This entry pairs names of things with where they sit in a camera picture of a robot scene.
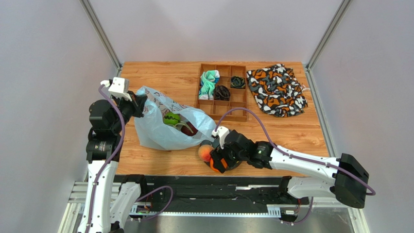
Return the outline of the orange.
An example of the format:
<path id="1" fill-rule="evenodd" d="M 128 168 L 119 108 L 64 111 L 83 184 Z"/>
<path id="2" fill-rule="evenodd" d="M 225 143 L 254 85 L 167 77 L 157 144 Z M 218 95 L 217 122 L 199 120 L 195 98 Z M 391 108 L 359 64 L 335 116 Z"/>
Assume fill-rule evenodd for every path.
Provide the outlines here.
<path id="1" fill-rule="evenodd" d="M 220 173 L 224 173 L 228 168 L 228 164 L 224 158 L 221 159 L 219 163 L 217 163 L 214 159 L 211 158 L 209 166 L 213 171 Z"/>

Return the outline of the light blue cartoon plastic bag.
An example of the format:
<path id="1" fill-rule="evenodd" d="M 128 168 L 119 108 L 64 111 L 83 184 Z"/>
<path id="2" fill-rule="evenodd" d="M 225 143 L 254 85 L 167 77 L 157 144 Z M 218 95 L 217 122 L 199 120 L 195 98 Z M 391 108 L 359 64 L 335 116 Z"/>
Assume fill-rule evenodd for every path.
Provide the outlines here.
<path id="1" fill-rule="evenodd" d="M 216 127 L 214 120 L 200 109 L 179 104 L 162 92 L 142 86 L 138 95 L 147 95 L 144 117 L 135 118 L 134 124 L 143 147 L 157 150 L 183 150 L 199 145 L 204 140 L 212 141 L 211 133 Z M 173 125 L 163 123 L 166 113 L 179 114 L 181 122 L 190 122 L 198 133 L 187 136 Z"/>

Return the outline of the dark red apple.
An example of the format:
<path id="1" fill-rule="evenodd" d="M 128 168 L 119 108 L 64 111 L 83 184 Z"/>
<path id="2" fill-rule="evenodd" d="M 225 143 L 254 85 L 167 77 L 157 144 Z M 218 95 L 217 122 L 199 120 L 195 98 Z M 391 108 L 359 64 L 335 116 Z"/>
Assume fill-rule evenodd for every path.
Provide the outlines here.
<path id="1" fill-rule="evenodd" d="M 181 127 L 181 132 L 187 136 L 194 136 L 198 130 L 190 122 L 187 122 L 185 126 Z"/>

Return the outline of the netted green melon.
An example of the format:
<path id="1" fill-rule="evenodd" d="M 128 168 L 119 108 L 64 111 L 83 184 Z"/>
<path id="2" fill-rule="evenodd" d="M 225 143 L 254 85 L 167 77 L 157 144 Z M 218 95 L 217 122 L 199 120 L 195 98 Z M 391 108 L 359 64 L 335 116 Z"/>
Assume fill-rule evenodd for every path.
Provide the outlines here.
<path id="1" fill-rule="evenodd" d="M 180 130 L 181 131 L 181 127 L 182 126 L 185 126 L 185 124 L 186 124 L 187 122 L 180 122 L 180 123 L 178 123 L 178 124 L 176 124 L 174 127 L 176 128 L 176 129 L 178 129 L 178 130 Z"/>

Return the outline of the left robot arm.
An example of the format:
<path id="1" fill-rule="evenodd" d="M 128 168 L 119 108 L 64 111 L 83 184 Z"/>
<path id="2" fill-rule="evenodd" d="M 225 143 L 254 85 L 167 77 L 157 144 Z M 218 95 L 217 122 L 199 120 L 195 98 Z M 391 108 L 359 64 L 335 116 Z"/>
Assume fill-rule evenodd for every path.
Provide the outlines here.
<path id="1" fill-rule="evenodd" d="M 121 233 L 131 208 L 146 189 L 143 175 L 127 175 L 118 196 L 111 200 L 113 182 L 123 144 L 124 129 L 131 117 L 143 117 L 146 95 L 129 91 L 131 100 L 107 96 L 89 107 L 86 160 L 88 185 L 85 210 L 77 229 L 79 233 Z"/>

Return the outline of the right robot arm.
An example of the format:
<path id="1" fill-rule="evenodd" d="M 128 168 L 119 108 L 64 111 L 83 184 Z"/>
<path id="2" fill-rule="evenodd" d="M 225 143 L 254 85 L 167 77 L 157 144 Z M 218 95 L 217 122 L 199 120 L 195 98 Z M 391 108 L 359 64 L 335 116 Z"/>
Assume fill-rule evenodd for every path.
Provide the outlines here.
<path id="1" fill-rule="evenodd" d="M 303 175 L 283 178 L 278 190 L 296 199 L 335 198 L 340 203 L 362 209 L 367 196 L 374 195 L 368 185 L 369 173 L 350 155 L 319 157 L 289 150 L 271 142 L 253 142 L 235 130 L 220 127 L 211 136 L 218 146 L 210 153 L 211 166 L 224 173 L 245 161 L 258 169 L 289 170 Z"/>

